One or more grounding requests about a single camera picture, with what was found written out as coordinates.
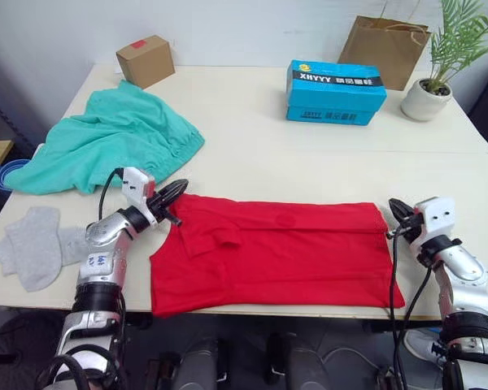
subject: brown paper bag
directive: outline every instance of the brown paper bag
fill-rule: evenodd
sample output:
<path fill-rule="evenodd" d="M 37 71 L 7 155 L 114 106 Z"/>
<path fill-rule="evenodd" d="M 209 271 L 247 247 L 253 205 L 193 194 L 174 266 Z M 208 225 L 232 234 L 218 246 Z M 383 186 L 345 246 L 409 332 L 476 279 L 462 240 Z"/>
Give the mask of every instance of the brown paper bag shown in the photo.
<path fill-rule="evenodd" d="M 356 16 L 339 63 L 374 65 L 388 89 L 407 85 L 429 40 L 428 26 Z"/>

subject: cardboard box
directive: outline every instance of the cardboard box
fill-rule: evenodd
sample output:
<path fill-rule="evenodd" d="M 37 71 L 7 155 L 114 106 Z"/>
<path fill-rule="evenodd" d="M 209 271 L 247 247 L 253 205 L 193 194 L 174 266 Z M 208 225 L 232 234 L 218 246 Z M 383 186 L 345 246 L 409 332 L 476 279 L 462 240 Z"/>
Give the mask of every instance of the cardboard box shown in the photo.
<path fill-rule="evenodd" d="M 366 125 L 386 99 L 376 67 L 293 60 L 287 71 L 289 120 Z"/>
<path fill-rule="evenodd" d="M 115 53 L 124 78 L 141 88 L 175 73 L 168 41 L 156 35 L 141 39 Z"/>

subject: red sticker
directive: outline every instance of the red sticker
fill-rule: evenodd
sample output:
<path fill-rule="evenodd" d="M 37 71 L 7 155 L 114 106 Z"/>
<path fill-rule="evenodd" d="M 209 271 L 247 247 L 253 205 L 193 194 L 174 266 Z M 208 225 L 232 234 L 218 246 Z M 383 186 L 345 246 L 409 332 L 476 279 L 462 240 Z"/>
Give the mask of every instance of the red sticker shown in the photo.
<path fill-rule="evenodd" d="M 134 49 L 139 49 L 141 46 L 146 45 L 146 41 L 144 39 L 141 39 L 140 41 L 134 42 L 131 46 Z"/>

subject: red t-shirt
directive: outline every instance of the red t-shirt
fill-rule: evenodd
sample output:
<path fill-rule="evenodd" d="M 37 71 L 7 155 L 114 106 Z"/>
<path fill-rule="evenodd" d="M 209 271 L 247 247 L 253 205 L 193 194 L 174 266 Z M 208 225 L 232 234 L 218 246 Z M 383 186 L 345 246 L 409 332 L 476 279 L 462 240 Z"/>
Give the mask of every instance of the red t-shirt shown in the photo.
<path fill-rule="evenodd" d="M 152 312 L 233 303 L 389 305 L 387 226 L 372 203 L 304 205 L 184 194 L 150 257 Z M 396 287 L 395 307 L 404 306 Z"/>

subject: white flower pot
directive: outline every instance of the white flower pot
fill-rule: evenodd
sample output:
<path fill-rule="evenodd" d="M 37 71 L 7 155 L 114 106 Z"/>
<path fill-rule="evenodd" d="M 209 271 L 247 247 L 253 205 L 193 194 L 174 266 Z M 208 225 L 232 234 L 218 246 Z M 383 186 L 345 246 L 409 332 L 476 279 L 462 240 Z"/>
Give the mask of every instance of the white flower pot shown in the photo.
<path fill-rule="evenodd" d="M 401 111 L 409 118 L 421 121 L 431 120 L 452 99 L 450 85 L 447 85 L 449 94 L 444 96 L 426 92 L 420 83 L 427 80 L 416 81 L 401 102 Z"/>

